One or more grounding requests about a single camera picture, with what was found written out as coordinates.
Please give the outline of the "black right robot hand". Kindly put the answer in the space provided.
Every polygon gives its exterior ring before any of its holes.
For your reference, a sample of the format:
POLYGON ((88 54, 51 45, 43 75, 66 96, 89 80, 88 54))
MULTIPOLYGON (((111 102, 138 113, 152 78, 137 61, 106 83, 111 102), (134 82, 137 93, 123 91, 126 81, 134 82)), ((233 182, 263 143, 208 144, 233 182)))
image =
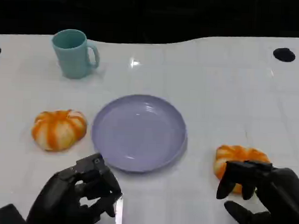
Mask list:
POLYGON ((226 198, 236 184, 242 197, 256 195, 266 211, 253 213, 233 201, 224 204, 239 224, 299 224, 299 178, 290 168, 276 168, 257 161, 228 161, 216 198, 226 198))

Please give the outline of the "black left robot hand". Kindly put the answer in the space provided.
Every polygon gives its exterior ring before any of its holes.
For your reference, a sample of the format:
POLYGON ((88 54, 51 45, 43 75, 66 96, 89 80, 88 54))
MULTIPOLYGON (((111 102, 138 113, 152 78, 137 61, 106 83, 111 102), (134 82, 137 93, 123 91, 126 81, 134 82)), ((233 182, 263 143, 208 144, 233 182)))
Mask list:
POLYGON ((120 185, 95 153, 55 173, 34 201, 27 224, 95 224, 101 214, 115 217, 114 203, 122 196, 120 185))

